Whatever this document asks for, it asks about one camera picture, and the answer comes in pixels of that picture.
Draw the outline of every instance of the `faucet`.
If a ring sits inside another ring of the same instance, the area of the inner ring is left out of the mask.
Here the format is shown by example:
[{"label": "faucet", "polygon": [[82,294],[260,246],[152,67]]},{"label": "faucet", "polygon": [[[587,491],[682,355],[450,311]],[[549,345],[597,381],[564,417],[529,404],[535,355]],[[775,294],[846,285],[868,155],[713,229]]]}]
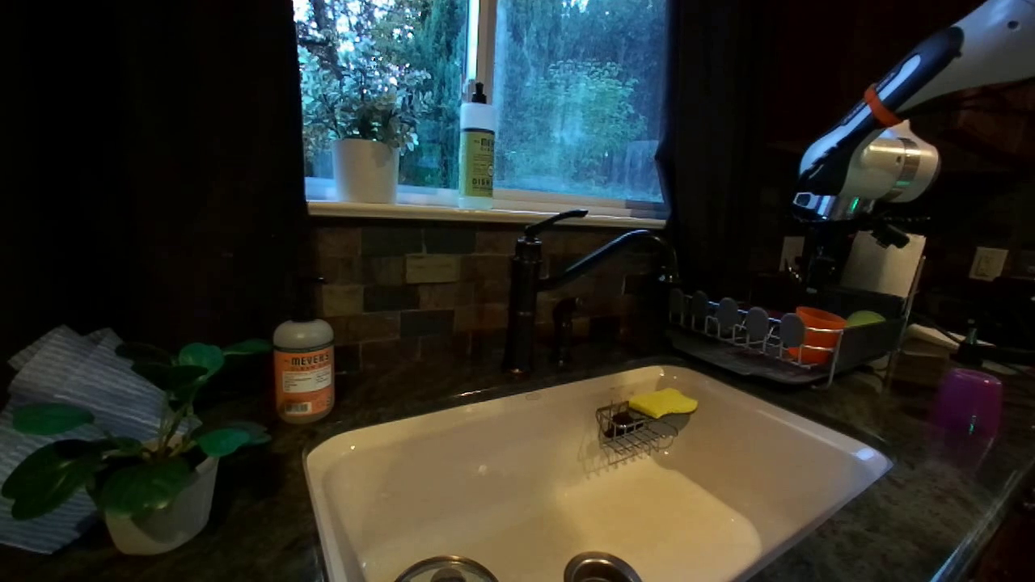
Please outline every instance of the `faucet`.
[{"label": "faucet", "polygon": [[510,301],[508,301],[508,343],[503,343],[503,367],[510,373],[526,373],[535,367],[535,343],[536,343],[536,294],[558,287],[579,275],[586,275],[587,268],[595,268],[597,262],[604,262],[607,255],[614,255],[616,247],[627,247],[633,243],[653,240],[663,246],[658,236],[653,236],[651,229],[627,229],[614,240],[607,240],[604,246],[586,252],[579,262],[572,262],[569,268],[542,278],[539,265],[542,265],[542,243],[539,233],[549,229],[558,220],[582,220],[587,209],[564,209],[542,223],[526,227],[517,243],[515,243],[515,255],[510,255]]}]

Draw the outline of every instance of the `dish soap bottle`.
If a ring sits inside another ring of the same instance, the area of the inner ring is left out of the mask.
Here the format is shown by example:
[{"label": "dish soap bottle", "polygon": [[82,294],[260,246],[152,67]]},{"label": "dish soap bottle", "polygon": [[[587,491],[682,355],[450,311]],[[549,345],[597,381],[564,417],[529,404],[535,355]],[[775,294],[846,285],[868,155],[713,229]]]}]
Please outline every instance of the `dish soap bottle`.
[{"label": "dish soap bottle", "polygon": [[313,422],[332,408],[332,327],[317,316],[280,320],[273,334],[274,414]]},{"label": "dish soap bottle", "polygon": [[495,118],[484,84],[472,80],[460,102],[460,193],[492,196]]}]

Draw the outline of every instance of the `countertop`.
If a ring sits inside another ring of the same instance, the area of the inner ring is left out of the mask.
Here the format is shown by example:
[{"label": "countertop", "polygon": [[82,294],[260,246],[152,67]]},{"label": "countertop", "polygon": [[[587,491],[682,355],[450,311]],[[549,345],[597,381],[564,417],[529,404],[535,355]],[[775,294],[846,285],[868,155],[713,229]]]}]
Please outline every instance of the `countertop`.
[{"label": "countertop", "polygon": [[[167,555],[119,555],[97,523],[54,555],[0,546],[0,578],[322,578],[301,467],[311,445],[348,426],[646,362],[691,364],[676,351],[644,355],[614,345],[572,371],[542,371],[519,381],[503,379],[487,357],[411,362],[379,379],[343,379],[332,417],[313,426],[273,422],[274,438],[269,445],[223,462],[211,525],[187,546]],[[894,458],[894,467],[873,489],[753,578],[886,582],[959,578],[967,573],[1035,462],[1035,379],[1030,371],[1002,373],[1002,435],[984,454],[959,454],[938,445],[929,422],[933,384],[946,364],[944,349],[906,343],[882,364],[813,387],[761,384],[708,367],[750,394],[868,438]],[[232,414],[266,414],[261,396],[232,400],[232,408]]]}]

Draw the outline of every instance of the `white sink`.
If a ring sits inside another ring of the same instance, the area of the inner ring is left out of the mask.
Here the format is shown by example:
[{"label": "white sink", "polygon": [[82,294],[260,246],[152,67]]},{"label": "white sink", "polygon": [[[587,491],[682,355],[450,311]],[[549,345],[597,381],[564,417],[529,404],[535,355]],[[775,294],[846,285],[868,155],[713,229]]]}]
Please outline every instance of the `white sink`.
[{"label": "white sink", "polygon": [[[595,409],[653,387],[699,409],[668,445],[607,449]],[[644,582],[740,578],[886,467],[873,445],[679,364],[348,430],[305,462],[326,576],[345,582],[429,555],[558,582],[593,548]]]}]

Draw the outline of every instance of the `drain strainer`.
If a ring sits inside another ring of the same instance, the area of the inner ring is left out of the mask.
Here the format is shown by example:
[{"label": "drain strainer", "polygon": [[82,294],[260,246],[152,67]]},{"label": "drain strainer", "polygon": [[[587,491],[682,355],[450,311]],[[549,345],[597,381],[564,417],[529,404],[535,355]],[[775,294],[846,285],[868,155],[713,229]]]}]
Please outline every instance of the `drain strainer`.
[{"label": "drain strainer", "polygon": [[637,570],[611,552],[579,552],[564,570],[564,582],[639,582]]},{"label": "drain strainer", "polygon": [[402,573],[398,582],[495,582],[495,576],[474,558],[429,555]]}]

